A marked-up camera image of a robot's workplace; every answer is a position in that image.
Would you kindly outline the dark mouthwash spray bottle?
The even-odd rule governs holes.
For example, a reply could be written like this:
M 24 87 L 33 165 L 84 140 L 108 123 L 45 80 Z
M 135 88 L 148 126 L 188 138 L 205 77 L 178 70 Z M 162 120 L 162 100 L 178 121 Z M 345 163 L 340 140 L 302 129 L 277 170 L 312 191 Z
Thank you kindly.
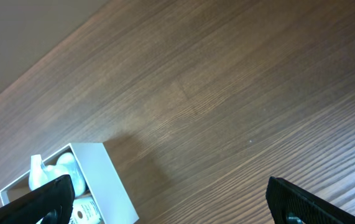
M 34 191 L 48 182 L 67 174 L 68 169 L 65 166 L 46 166 L 40 154 L 33 155 L 30 158 L 29 188 Z

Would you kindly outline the white floral lotion tube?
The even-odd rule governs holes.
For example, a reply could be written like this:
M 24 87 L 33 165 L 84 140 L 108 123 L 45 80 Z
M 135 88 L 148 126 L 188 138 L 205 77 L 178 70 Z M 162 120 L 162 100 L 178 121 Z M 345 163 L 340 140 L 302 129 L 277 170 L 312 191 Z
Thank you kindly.
M 57 165 L 64 166 L 70 175 L 75 197 L 83 195 L 86 191 L 86 181 L 73 153 L 66 152 L 62 154 L 57 160 Z

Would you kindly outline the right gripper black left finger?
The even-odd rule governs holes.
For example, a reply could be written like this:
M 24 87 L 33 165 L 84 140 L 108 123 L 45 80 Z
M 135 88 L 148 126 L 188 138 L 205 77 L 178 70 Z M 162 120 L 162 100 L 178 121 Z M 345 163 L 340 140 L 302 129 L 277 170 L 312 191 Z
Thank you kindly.
M 0 224 L 68 224 L 75 192 L 71 177 L 62 175 L 0 208 Z

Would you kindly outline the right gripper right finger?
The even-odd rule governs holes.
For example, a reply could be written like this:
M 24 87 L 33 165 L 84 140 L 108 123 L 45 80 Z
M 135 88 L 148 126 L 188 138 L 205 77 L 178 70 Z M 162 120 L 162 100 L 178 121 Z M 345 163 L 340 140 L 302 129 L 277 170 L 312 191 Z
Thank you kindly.
M 275 223 L 355 224 L 355 216 L 281 178 L 270 177 L 265 193 Z

